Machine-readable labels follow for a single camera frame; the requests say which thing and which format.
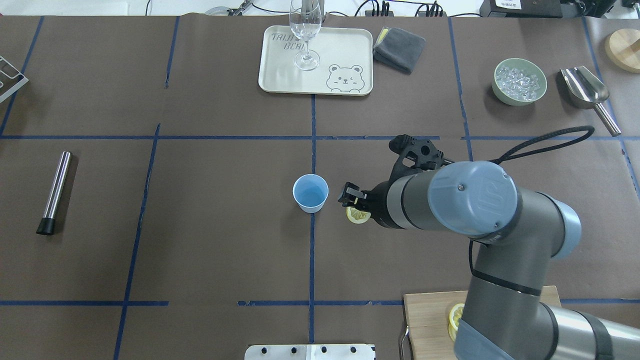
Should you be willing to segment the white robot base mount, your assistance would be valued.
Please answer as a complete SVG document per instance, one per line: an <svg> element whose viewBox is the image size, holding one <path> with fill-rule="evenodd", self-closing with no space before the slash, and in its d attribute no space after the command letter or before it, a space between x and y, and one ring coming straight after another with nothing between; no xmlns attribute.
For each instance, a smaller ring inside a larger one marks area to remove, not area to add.
<svg viewBox="0 0 640 360"><path fill-rule="evenodd" d="M245 360L375 360L373 344L255 344L247 347Z"/></svg>

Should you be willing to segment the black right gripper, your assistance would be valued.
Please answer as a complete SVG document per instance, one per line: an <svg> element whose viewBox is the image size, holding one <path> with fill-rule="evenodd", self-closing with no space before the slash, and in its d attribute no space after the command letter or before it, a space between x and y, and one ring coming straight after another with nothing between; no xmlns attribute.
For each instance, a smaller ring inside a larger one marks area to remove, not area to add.
<svg viewBox="0 0 640 360"><path fill-rule="evenodd" d="M446 165L444 153L428 139L418 139L407 134L397 135L388 144L398 155L390 177L374 189L361 190L354 183L345 183L338 198L344 208L365 208L382 227L409 229L417 226L407 214L404 199L410 181L416 176L437 170Z"/></svg>

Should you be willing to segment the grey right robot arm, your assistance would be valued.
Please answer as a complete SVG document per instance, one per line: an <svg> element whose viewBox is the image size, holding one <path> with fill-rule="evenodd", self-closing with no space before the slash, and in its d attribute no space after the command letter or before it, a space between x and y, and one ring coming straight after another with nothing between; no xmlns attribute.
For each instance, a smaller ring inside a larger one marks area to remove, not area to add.
<svg viewBox="0 0 640 360"><path fill-rule="evenodd" d="M566 203L515 184L491 161L444 157L402 134L387 181L347 182L339 202L390 229L449 230L480 243L454 342L458 360L637 360L639 330L540 299L551 260L578 245L582 225Z"/></svg>

